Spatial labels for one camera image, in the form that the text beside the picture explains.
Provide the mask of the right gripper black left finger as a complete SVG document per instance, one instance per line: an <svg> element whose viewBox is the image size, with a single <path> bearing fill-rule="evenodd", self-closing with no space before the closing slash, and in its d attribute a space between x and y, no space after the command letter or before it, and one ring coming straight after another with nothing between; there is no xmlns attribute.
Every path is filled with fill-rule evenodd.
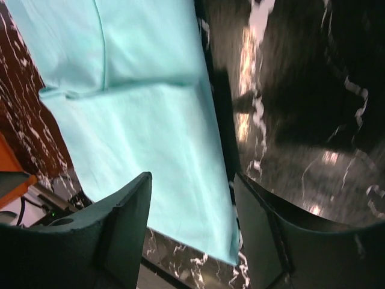
<svg viewBox="0 0 385 289"><path fill-rule="evenodd" d="M50 225L1 225L1 287L135 288L151 193L143 172Z"/></svg>

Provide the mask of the orange plastic laundry basket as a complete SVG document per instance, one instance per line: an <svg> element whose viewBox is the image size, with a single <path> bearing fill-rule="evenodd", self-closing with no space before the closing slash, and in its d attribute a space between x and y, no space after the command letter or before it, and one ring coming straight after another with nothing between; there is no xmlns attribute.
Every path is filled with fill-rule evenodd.
<svg viewBox="0 0 385 289"><path fill-rule="evenodd" d="M36 176L24 171L1 134L1 208L23 196L36 183Z"/></svg>

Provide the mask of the teal t shirt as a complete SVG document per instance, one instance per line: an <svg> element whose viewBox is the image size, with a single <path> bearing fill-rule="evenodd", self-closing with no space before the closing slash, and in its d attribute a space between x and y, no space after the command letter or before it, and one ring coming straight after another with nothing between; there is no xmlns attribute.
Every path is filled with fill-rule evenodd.
<svg viewBox="0 0 385 289"><path fill-rule="evenodd" d="M193 1L7 1L84 193L150 172L147 225L235 265L239 232Z"/></svg>

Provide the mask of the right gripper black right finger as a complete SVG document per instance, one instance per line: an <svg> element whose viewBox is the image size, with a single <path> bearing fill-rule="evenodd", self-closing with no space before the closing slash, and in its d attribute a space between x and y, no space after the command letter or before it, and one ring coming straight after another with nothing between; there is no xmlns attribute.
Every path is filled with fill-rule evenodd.
<svg viewBox="0 0 385 289"><path fill-rule="evenodd" d="M383 223L324 219L241 173L234 194L253 288L384 287Z"/></svg>

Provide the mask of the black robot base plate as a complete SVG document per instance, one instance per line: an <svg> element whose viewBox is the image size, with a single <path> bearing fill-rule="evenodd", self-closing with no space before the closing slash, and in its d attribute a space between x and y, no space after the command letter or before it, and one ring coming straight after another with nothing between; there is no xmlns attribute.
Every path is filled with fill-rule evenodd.
<svg viewBox="0 0 385 289"><path fill-rule="evenodd" d="M19 226L50 223L60 217L59 211L53 210L46 199L38 197L43 189L39 183L31 186L16 202L20 206L16 210L19 214ZM251 288L247 260L243 252L239 252L239 264L231 266L148 229L144 239L143 257L150 265L155 266L159 275L166 273L189 288Z"/></svg>

